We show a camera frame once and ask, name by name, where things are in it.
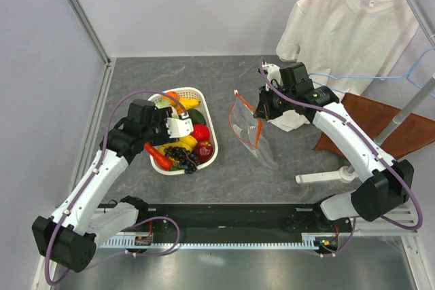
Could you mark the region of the toy cabbage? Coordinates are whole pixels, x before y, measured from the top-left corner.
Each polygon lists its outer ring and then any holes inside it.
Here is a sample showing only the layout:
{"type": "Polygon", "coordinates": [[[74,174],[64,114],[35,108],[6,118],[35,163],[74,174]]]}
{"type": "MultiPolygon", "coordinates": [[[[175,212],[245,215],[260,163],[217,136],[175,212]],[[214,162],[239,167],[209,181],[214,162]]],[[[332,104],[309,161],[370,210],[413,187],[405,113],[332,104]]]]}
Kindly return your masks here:
{"type": "Polygon", "coordinates": [[[162,109],[165,107],[176,107],[177,103],[169,98],[166,97],[160,97],[156,102],[155,105],[158,109],[162,109]]]}

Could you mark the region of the clear zip top bag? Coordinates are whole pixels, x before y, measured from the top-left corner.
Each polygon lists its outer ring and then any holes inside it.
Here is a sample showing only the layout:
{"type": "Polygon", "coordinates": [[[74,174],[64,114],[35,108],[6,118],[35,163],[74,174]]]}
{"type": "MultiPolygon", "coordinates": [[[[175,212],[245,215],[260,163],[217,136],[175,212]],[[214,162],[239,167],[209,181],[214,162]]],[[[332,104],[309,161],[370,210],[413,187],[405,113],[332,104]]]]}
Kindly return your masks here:
{"type": "Polygon", "coordinates": [[[234,92],[234,103],[228,114],[230,127],[249,153],[266,168],[277,170],[269,142],[262,136],[262,120],[254,117],[255,109],[239,94],[234,92]]]}

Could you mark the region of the black toy grapes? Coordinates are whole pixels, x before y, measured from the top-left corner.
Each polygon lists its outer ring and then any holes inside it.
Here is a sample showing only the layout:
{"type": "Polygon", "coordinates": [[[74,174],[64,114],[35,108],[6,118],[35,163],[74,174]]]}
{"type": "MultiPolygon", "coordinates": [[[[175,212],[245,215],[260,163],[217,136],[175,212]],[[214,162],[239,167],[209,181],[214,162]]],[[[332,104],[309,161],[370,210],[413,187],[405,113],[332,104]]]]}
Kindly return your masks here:
{"type": "Polygon", "coordinates": [[[163,150],[163,154],[173,162],[170,171],[182,170],[185,174],[193,174],[198,170],[198,157],[184,147],[168,147],[163,150]]]}

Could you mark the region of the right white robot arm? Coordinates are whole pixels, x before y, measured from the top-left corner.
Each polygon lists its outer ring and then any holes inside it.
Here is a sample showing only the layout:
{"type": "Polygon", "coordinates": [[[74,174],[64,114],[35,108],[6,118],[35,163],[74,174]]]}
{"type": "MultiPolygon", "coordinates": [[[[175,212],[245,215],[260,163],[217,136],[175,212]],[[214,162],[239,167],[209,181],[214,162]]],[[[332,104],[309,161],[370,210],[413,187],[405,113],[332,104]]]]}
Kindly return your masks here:
{"type": "Polygon", "coordinates": [[[259,89],[256,117],[271,121],[287,111],[304,116],[330,138],[361,181],[355,191],[321,202],[311,214],[316,230],[327,231],[344,217],[374,221],[412,198],[412,164],[397,161],[376,145],[329,87],[313,85],[303,63],[281,69],[262,62],[259,72],[266,84],[259,89]]]}

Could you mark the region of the dark red toy apple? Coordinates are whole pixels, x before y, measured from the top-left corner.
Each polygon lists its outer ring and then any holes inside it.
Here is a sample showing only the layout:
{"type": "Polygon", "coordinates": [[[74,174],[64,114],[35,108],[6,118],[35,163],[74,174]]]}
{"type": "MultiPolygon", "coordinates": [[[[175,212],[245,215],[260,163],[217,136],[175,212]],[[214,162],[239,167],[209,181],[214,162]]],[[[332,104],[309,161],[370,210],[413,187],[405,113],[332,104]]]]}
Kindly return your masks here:
{"type": "Polygon", "coordinates": [[[200,141],[196,144],[193,154],[198,158],[198,161],[203,164],[214,154],[214,147],[209,141],[200,141]]]}

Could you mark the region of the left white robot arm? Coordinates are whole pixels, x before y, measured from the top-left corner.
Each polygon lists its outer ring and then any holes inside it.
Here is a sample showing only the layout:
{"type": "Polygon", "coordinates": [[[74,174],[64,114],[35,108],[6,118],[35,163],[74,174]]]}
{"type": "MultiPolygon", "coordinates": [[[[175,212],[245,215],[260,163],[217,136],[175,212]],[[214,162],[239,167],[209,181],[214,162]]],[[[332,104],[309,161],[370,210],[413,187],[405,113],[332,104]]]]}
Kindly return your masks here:
{"type": "Polygon", "coordinates": [[[68,198],[48,217],[38,216],[31,227],[39,254],[68,271],[81,272],[96,250],[121,231],[144,230],[148,205],[127,196],[108,213],[94,212],[114,181],[146,144],[161,145],[171,136],[172,110],[148,100],[134,100],[102,140],[88,171],[68,198]]]}

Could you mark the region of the green toy avocado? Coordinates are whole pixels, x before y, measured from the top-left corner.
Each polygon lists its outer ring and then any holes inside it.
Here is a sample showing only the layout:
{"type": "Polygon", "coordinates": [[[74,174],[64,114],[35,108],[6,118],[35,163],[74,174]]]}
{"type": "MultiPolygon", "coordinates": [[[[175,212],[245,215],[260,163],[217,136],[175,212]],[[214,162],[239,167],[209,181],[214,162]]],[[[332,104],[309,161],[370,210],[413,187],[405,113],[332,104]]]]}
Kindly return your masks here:
{"type": "Polygon", "coordinates": [[[194,125],[195,124],[201,124],[205,126],[207,125],[207,120],[205,119],[205,116],[199,110],[189,109],[188,114],[194,125]]]}

